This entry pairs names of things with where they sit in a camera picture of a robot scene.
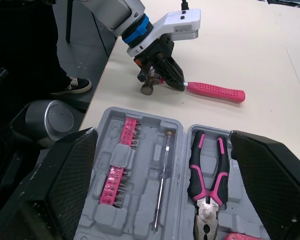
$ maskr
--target pink handle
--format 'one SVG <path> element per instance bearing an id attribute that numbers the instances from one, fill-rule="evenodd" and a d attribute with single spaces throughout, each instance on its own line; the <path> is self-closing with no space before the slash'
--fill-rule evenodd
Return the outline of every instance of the pink handle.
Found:
<path id="1" fill-rule="evenodd" d="M 247 236 L 240 233 L 229 233 L 224 240 L 262 240 L 253 236 Z"/>
<path id="2" fill-rule="evenodd" d="M 242 103 L 246 99 L 246 94 L 242 90 L 228 89 L 201 82 L 188 82 L 187 89 L 194 94 L 226 99 L 236 103 Z"/>

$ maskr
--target dark pants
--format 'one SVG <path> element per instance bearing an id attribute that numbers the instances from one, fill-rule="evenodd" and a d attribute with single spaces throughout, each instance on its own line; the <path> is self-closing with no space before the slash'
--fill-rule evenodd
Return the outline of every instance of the dark pants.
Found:
<path id="1" fill-rule="evenodd" d="M 70 85 L 57 56 L 58 29 L 52 6 L 0 6 L 0 67 L 25 94 L 53 93 Z"/>

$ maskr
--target sneaker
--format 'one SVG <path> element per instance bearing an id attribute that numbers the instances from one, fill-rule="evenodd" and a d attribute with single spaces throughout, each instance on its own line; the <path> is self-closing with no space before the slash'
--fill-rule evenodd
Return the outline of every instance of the sneaker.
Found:
<path id="1" fill-rule="evenodd" d="M 62 91 L 54 92 L 53 95 L 63 94 L 83 94 L 89 91 L 92 87 L 91 81 L 85 78 L 70 77 L 71 82 L 68 87 Z"/>

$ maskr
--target chair leg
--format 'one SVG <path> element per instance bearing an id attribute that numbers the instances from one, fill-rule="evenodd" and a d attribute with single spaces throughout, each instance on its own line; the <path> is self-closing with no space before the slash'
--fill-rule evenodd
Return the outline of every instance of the chair leg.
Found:
<path id="1" fill-rule="evenodd" d="M 66 32 L 65 32 L 65 40 L 69 44 L 70 43 L 70 35 L 71 35 L 71 23 L 72 23 L 72 8 L 74 5 L 74 0 L 67 1 L 66 7 Z"/>

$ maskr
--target hammer head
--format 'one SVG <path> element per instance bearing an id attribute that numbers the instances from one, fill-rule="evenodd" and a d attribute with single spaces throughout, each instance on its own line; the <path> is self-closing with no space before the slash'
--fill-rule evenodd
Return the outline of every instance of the hammer head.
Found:
<path id="1" fill-rule="evenodd" d="M 145 83 L 141 87 L 141 93 L 148 96 L 151 95 L 154 91 L 154 85 L 159 85 L 160 78 L 160 75 L 156 73 L 156 70 L 154 68 L 152 68 L 149 71 Z"/>

